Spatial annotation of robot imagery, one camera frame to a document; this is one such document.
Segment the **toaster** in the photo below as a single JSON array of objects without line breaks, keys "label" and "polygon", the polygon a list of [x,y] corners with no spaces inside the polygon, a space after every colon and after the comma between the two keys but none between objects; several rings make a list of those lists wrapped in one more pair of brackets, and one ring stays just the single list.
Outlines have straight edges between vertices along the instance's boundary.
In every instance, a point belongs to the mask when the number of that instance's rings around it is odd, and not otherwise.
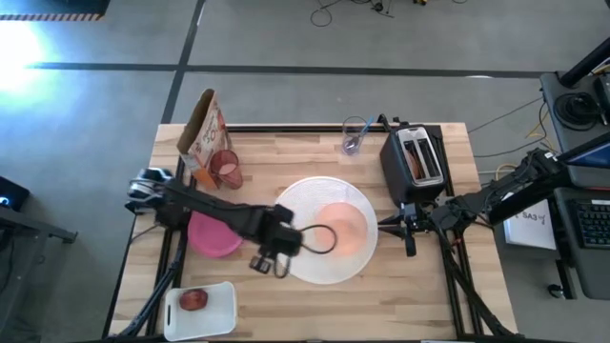
[{"label": "toaster", "polygon": [[446,161],[439,158],[426,127],[390,129],[381,148],[381,168],[394,204],[435,201],[447,185]]}]

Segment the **keyboard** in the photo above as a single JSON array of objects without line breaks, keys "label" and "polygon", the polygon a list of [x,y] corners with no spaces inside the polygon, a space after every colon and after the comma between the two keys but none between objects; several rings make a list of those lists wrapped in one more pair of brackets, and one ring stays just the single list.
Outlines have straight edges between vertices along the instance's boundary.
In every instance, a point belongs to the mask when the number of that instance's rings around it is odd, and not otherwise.
[{"label": "keyboard", "polygon": [[576,202],[581,243],[585,248],[610,249],[610,205]]}]

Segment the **pink plate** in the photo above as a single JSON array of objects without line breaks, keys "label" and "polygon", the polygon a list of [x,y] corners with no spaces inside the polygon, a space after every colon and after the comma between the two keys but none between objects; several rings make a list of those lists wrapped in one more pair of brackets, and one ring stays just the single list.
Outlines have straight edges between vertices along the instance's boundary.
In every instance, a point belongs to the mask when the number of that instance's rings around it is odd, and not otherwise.
[{"label": "pink plate", "polygon": [[234,252],[242,241],[227,224],[199,212],[191,215],[189,242],[197,252],[218,258]]}]

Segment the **gray concrete floor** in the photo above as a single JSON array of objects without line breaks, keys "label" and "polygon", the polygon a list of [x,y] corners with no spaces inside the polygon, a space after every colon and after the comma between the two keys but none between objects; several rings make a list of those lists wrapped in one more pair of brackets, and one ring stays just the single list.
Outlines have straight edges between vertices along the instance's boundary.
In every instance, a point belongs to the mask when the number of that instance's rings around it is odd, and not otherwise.
[{"label": "gray concrete floor", "polygon": [[[35,51],[39,62],[176,64],[195,3],[112,0],[104,21],[0,22],[0,39],[12,42],[9,57]],[[396,18],[388,19],[344,1],[331,8],[333,24],[321,29],[309,23],[315,1],[208,0],[190,64],[566,70],[610,33],[602,0],[394,3]],[[43,342],[96,339],[133,221],[122,208],[127,182],[147,164],[173,72],[16,75],[0,81],[0,136],[9,142],[0,145],[0,173],[32,191],[27,213],[80,232],[72,246],[49,245],[22,317]],[[184,123],[208,87],[219,90],[231,123],[338,122],[384,112],[473,128],[539,97],[536,79],[187,72],[172,122]],[[473,132],[475,154],[530,141],[525,134],[538,122],[539,105]],[[545,125],[557,146],[550,121]],[[517,163],[523,153],[480,158],[478,169]],[[502,239],[498,249],[521,333],[587,342],[610,335],[603,322],[610,303],[546,294],[544,285],[558,280],[552,256],[524,253]]]}]

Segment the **wooden tabletop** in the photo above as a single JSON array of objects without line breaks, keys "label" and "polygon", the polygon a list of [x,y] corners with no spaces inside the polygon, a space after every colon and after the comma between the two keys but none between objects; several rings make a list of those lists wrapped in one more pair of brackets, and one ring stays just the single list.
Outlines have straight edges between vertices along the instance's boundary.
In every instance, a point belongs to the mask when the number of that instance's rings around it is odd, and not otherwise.
[{"label": "wooden tabletop", "polygon": [[[480,186],[466,127],[440,124],[456,194]],[[175,169],[175,147],[183,125],[161,125],[152,150],[151,167]],[[240,158],[244,185],[214,195],[229,201],[273,204],[291,184],[309,176],[334,176],[361,190],[378,219],[396,208],[379,163],[387,133],[369,133],[358,156],[340,152],[340,133],[231,133]],[[152,224],[138,217],[133,234]],[[139,237],[129,249],[114,308],[111,333],[124,329],[150,296],[163,230]],[[248,268],[257,247],[251,243],[222,259],[211,259],[188,248],[182,287],[234,283],[238,319],[233,333],[220,338],[244,340],[296,339],[446,339],[454,338],[451,308],[437,237],[416,234],[417,256],[407,258],[404,244],[380,232],[373,258],[356,277],[321,286],[291,275],[277,280]],[[493,233],[473,226],[465,233],[477,291],[509,330],[515,319],[498,259]],[[470,322],[463,296],[464,322]],[[162,332],[162,323],[158,323]]]}]

